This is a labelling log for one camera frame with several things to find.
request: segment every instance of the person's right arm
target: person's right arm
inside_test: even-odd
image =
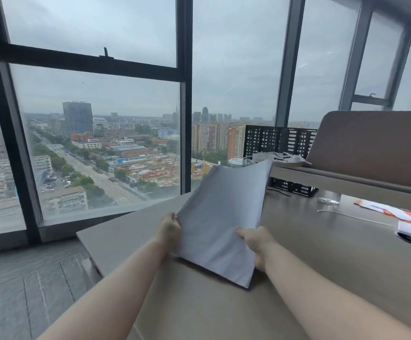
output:
[[[237,228],[237,233],[312,340],[411,340],[411,328],[315,272],[265,227]]]

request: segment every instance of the black perforated basket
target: black perforated basket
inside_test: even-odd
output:
[[[274,151],[300,155],[306,159],[316,133],[316,129],[246,125],[243,157],[252,156],[256,152]],[[270,178],[269,185],[306,197],[313,196],[317,191],[315,187],[276,178]]]

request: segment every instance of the white cable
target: white cable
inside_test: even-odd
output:
[[[317,212],[333,212],[333,213],[337,213],[338,215],[343,215],[343,216],[347,216],[347,217],[350,217],[350,218],[360,219],[361,221],[372,222],[372,223],[387,225],[387,226],[389,226],[389,227],[394,227],[394,225],[391,225],[391,224],[382,223],[382,222],[377,222],[377,221],[373,221],[373,220],[371,220],[371,219],[365,219],[365,218],[350,216],[350,215],[346,215],[345,213],[341,213],[341,212],[333,211],[333,210],[317,210]]]

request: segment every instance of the table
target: table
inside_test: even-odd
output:
[[[78,233],[106,276],[134,253],[169,211],[189,194]],[[397,221],[343,196],[339,212],[317,212],[315,198],[269,191],[262,224],[274,237],[328,279],[411,326],[411,244],[394,234]],[[155,339],[308,339],[266,276],[255,274],[249,291],[179,259],[158,272],[134,327]]]

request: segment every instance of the cloudy sky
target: cloudy sky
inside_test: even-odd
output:
[[[12,43],[175,66],[175,0],[2,0]],[[289,0],[194,0],[193,112],[275,115]],[[306,0],[290,120],[338,107],[357,0]],[[383,97],[402,26],[375,13],[357,93]],[[396,104],[411,108],[411,55]],[[175,111],[179,84],[12,65],[22,111]]]

